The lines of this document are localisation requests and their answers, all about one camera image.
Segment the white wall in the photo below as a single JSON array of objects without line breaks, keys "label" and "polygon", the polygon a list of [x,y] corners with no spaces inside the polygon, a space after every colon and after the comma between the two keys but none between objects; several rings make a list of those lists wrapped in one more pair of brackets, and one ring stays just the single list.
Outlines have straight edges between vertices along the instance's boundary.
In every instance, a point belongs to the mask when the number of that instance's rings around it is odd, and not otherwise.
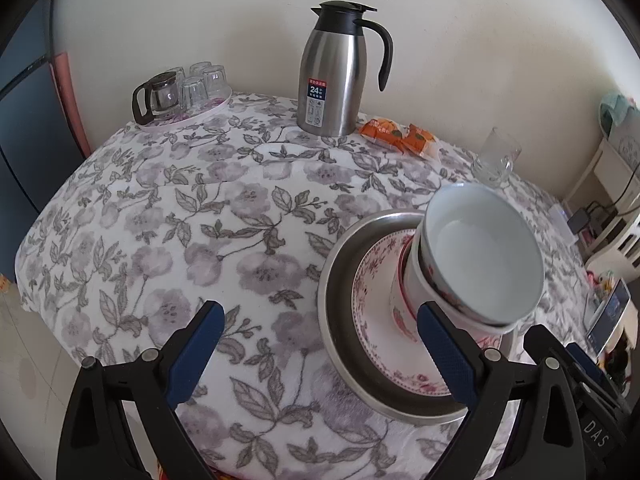
[{"label": "white wall", "polygon": [[[325,0],[57,0],[93,147],[131,118],[132,90],[208,59],[234,89],[296,96],[300,56]],[[619,88],[640,100],[640,60],[600,0],[351,0],[377,7],[394,61],[377,88],[382,42],[365,32],[362,110],[414,122],[472,150],[498,126],[523,145],[516,171],[561,194],[597,143],[596,105]]]}]

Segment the tablecloth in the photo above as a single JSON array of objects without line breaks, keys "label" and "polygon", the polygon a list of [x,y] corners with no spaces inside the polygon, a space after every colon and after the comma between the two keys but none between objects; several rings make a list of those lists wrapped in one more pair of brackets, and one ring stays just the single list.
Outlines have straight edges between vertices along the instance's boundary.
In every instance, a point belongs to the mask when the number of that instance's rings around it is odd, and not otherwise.
[{"label": "tablecloth", "polygon": [[[218,300],[225,331],[177,410],[210,464],[256,480],[417,480],[459,423],[415,427],[361,402],[324,350],[316,290],[349,225],[424,208],[441,186],[473,180],[472,154],[441,140],[440,160],[421,160],[357,134],[309,135],[295,116],[295,100],[237,93],[204,124],[160,134],[127,124],[21,244],[22,304],[76,361],[92,354],[110,365],[160,348],[204,300]],[[529,223],[546,269],[512,359],[527,358],[522,335],[533,323],[584,346],[586,275],[550,222],[556,200],[515,174],[500,193]],[[497,465],[513,417],[510,405],[481,477]]]}]

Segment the floor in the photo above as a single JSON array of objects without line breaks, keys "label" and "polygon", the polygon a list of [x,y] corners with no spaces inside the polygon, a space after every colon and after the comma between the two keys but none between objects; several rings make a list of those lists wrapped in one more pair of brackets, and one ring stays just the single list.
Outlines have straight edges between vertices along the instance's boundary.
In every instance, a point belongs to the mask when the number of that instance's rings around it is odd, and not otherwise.
[{"label": "floor", "polygon": [[[0,292],[0,419],[42,480],[56,478],[60,430],[78,369],[42,318],[20,306],[15,285]],[[135,410],[133,403],[127,410]],[[157,478],[142,425],[129,417],[129,426],[146,470]]]}]

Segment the teapot handle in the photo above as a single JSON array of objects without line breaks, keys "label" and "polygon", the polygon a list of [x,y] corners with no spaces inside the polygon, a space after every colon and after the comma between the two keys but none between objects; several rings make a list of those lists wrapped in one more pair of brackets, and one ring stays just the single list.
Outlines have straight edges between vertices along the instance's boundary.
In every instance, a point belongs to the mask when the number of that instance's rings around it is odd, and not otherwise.
[{"label": "teapot handle", "polygon": [[[143,115],[140,112],[140,106],[138,105],[138,93],[145,89],[145,108],[146,112]],[[151,111],[151,85],[149,81],[142,83],[138,88],[133,91],[133,97],[131,99],[131,109],[133,111],[133,118],[138,124],[149,124],[154,120],[154,113]]]},{"label": "teapot handle", "polygon": [[391,35],[388,33],[386,28],[378,23],[370,22],[369,20],[362,20],[360,18],[353,20],[353,23],[359,25],[360,27],[366,27],[370,28],[371,30],[375,30],[382,38],[382,43],[385,45],[385,53],[382,57],[382,66],[380,67],[380,72],[378,73],[378,87],[382,92],[385,89],[386,80],[389,79],[389,72],[391,72],[391,59],[394,55],[394,42],[391,39]]}]

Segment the silver screw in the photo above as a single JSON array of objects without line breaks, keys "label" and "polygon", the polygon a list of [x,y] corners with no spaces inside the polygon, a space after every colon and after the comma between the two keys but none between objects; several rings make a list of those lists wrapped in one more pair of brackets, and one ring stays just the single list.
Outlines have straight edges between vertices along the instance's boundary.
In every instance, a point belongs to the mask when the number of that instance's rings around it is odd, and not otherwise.
[{"label": "silver screw", "polygon": [[159,353],[160,352],[158,352],[158,349],[156,348],[147,348],[144,352],[142,352],[140,357],[142,357],[143,361],[151,362],[156,360]]},{"label": "silver screw", "polygon": [[489,359],[489,361],[497,362],[500,360],[502,355],[500,354],[500,351],[496,350],[495,348],[487,348],[484,351],[484,357]]},{"label": "silver screw", "polygon": [[95,357],[92,355],[88,355],[87,357],[82,359],[82,362],[80,363],[80,365],[85,370],[91,370],[91,368],[95,366]]},{"label": "silver screw", "polygon": [[547,357],[545,359],[545,364],[552,370],[558,370],[558,368],[560,367],[560,363],[555,357]]}]

